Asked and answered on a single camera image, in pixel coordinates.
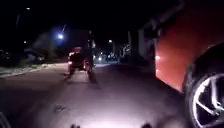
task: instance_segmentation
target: car wheel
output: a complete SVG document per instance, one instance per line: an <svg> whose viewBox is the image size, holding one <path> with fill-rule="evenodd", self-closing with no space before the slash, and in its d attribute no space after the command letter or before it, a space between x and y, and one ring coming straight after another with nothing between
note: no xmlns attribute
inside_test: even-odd
<svg viewBox="0 0 224 128"><path fill-rule="evenodd" d="M206 71L192 80L186 95L187 116L195 128L224 128L224 72Z"/></svg>

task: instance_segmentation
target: taillight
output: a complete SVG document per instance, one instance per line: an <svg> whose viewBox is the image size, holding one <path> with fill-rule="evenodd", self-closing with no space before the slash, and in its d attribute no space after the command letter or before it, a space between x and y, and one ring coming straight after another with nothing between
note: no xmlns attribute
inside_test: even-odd
<svg viewBox="0 0 224 128"><path fill-rule="evenodd" d="M72 61L69 61L68 64L71 65L72 64Z"/></svg>

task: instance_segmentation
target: asphalt road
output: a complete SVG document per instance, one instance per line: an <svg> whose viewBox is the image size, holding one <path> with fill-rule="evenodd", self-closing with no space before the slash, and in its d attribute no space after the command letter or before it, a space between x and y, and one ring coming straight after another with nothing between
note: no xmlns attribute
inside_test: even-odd
<svg viewBox="0 0 224 128"><path fill-rule="evenodd" d="M184 128L183 96L149 73L98 64L64 80L65 64L0 80L12 128Z"/></svg>

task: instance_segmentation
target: red car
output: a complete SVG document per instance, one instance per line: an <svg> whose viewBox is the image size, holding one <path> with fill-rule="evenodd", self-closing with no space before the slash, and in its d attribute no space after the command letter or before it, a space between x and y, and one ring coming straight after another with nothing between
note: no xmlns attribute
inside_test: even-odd
<svg viewBox="0 0 224 128"><path fill-rule="evenodd" d="M156 44L156 76L185 94L194 127L224 128L223 5L186 5Z"/></svg>

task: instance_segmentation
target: night sky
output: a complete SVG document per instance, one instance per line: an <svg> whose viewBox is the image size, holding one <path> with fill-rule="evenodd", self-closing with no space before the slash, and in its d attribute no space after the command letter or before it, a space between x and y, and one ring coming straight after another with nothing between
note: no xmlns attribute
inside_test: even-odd
<svg viewBox="0 0 224 128"><path fill-rule="evenodd" d="M108 39L125 42L128 30L139 29L150 18L167 10L177 1L149 0L147 3L32 1L32 3L17 2L13 6L3 5L1 27L5 33L0 47L23 49L25 47L22 44L23 40L28 40L32 44L41 33L64 24L69 29L94 31L99 43L104 43L104 40ZM19 24L14 32L19 14Z"/></svg>

